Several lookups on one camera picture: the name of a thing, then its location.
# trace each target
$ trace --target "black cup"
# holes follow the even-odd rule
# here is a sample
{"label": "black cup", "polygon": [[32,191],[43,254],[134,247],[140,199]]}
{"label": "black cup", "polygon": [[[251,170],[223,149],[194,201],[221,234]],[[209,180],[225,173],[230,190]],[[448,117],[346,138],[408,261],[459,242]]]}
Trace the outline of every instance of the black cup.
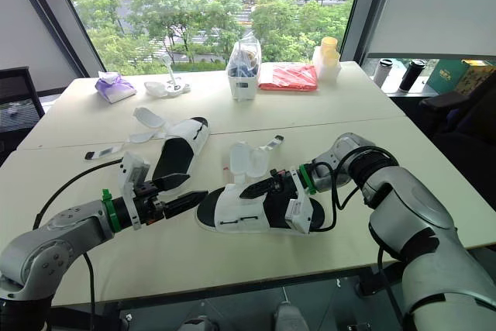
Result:
{"label": "black cup", "polygon": [[422,70],[425,69],[425,66],[426,62],[424,60],[411,60],[405,75],[403,75],[403,78],[401,79],[400,91],[410,91],[410,88],[415,83],[420,73],[422,73]]}

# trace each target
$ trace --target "red cloth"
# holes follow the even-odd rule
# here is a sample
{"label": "red cloth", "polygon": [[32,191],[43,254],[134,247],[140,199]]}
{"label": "red cloth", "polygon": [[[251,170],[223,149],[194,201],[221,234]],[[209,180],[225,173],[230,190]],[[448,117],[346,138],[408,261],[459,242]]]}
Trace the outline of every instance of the red cloth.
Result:
{"label": "red cloth", "polygon": [[259,86],[269,91],[314,91],[317,73],[310,64],[275,64],[272,83],[260,83]]}

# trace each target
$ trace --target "robotic arm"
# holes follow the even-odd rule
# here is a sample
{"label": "robotic arm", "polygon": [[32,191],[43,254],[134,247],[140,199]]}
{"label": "robotic arm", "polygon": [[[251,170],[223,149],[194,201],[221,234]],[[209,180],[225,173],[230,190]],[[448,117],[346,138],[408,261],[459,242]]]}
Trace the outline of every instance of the robotic arm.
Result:
{"label": "robotic arm", "polygon": [[493,281],[463,248],[445,207],[387,151],[346,133],[330,150],[297,171],[272,174],[270,180],[249,186],[241,198],[277,192],[281,179],[292,178],[298,199],[289,202],[285,217],[300,233],[310,231],[302,218],[312,216],[307,194],[328,191],[333,183],[336,187],[350,180],[356,183],[364,203],[374,210],[369,221],[371,236],[394,259],[406,264],[402,280],[405,329],[494,329]]}
{"label": "robotic arm", "polygon": [[119,171],[122,197],[102,200],[56,214],[39,229],[15,238],[0,256],[0,329],[43,329],[51,301],[64,273],[83,253],[114,237],[122,229],[169,219],[195,207],[206,191],[193,191],[164,203],[160,192],[176,188],[189,176],[172,174],[144,181],[150,165],[127,153]]}

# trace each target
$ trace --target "white wall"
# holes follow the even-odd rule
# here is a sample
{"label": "white wall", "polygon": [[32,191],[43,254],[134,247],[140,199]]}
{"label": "white wall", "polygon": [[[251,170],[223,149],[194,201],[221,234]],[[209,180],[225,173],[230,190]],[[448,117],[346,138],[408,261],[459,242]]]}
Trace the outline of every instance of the white wall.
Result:
{"label": "white wall", "polygon": [[0,69],[29,66],[37,91],[78,78],[29,0],[0,0]]}
{"label": "white wall", "polygon": [[387,0],[369,56],[496,56],[496,0]]}

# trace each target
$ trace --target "black cable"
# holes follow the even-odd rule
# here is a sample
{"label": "black cable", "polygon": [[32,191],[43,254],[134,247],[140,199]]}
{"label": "black cable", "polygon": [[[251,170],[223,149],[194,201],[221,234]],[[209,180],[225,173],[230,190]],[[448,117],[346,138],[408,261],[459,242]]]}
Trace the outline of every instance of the black cable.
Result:
{"label": "black cable", "polygon": [[[335,174],[334,170],[332,169],[331,165],[326,162],[317,162],[313,164],[312,170],[316,169],[318,166],[324,166],[327,167],[329,170],[329,176],[331,177],[331,185],[332,181],[334,180]],[[334,229],[337,223],[337,211],[336,211],[336,199],[337,199],[337,191],[335,191],[332,186],[331,186],[331,205],[332,205],[332,222],[331,225],[327,226],[326,228],[313,228],[311,229],[312,232],[328,232],[331,229]]]}
{"label": "black cable", "polygon": [[[80,174],[74,176],[72,179],[70,179],[68,182],[66,182],[64,185],[62,185],[57,191],[55,191],[55,194],[53,194],[50,199],[45,203],[41,211],[36,215],[36,218],[34,220],[34,225],[33,225],[33,230],[36,230],[40,227],[41,220],[43,216],[45,215],[45,212],[47,212],[48,207],[52,204],[52,202],[55,200],[56,197],[62,193],[65,189],[69,187],[69,185],[73,184],[76,180],[79,180],[86,174],[89,174],[93,171],[99,170],[100,168],[103,167],[108,167],[112,166],[113,164],[119,164],[122,162],[122,158],[117,159],[117,160],[112,160],[107,163],[99,164],[98,166],[94,166],[93,168],[89,168],[86,171],[81,172]],[[86,260],[86,264],[88,265],[88,270],[90,272],[90,301],[91,301],[91,314],[90,314],[90,331],[93,331],[94,329],[94,321],[95,321],[95,272],[93,271],[93,265],[91,264],[90,257],[88,256],[87,253],[83,253],[83,257]]]}
{"label": "black cable", "polygon": [[351,197],[353,197],[355,195],[355,193],[357,191],[359,191],[360,188],[359,187],[356,187],[354,188],[349,194],[348,196],[345,198],[344,202],[343,202],[343,205],[341,205],[341,209],[344,209],[346,207],[346,205],[348,204],[348,202],[350,201]]}
{"label": "black cable", "polygon": [[62,193],[62,191],[64,191],[65,189],[67,189],[67,187],[69,187],[69,185],[74,183],[76,180],[82,178],[86,174],[89,174],[93,171],[99,170],[100,168],[112,166],[113,164],[118,164],[121,162],[122,162],[122,158],[117,159],[117,160],[113,160],[111,162],[99,164],[98,166],[94,166],[93,168],[90,168],[86,171],[81,172],[80,174],[78,174],[77,176],[74,176],[72,179],[70,179],[68,182],[66,182],[64,185],[62,185],[62,187],[59,190],[55,191],[55,194],[53,194],[50,197],[50,199],[48,199],[48,201],[45,203],[45,205],[43,206],[41,211],[38,213],[38,215],[36,215],[36,218],[34,220],[33,230],[38,229],[40,227],[41,219],[45,215],[45,212],[47,211],[48,207],[52,204],[52,202],[55,200],[55,198],[58,197],[60,195],[60,193]]}
{"label": "black cable", "polygon": [[389,281],[387,280],[388,277],[386,277],[386,274],[384,273],[384,269],[382,267],[382,255],[384,253],[384,249],[382,247],[379,247],[379,253],[377,254],[377,266],[379,267],[379,272],[381,273],[381,278],[382,278],[382,283],[384,285],[384,288],[386,289],[387,296],[389,297],[389,301],[391,302],[391,306],[393,307],[394,310],[394,315],[396,315],[396,319],[398,320],[398,323],[400,325],[403,324],[403,313],[401,312],[400,305],[398,305],[398,302],[396,301],[396,298],[394,297],[393,291],[391,290],[391,285],[389,284]]}
{"label": "black cable", "polygon": [[83,257],[86,260],[86,264],[88,265],[88,270],[90,272],[90,331],[93,331],[95,329],[95,272],[93,271],[93,265],[91,265],[91,260],[88,254],[83,253]]}

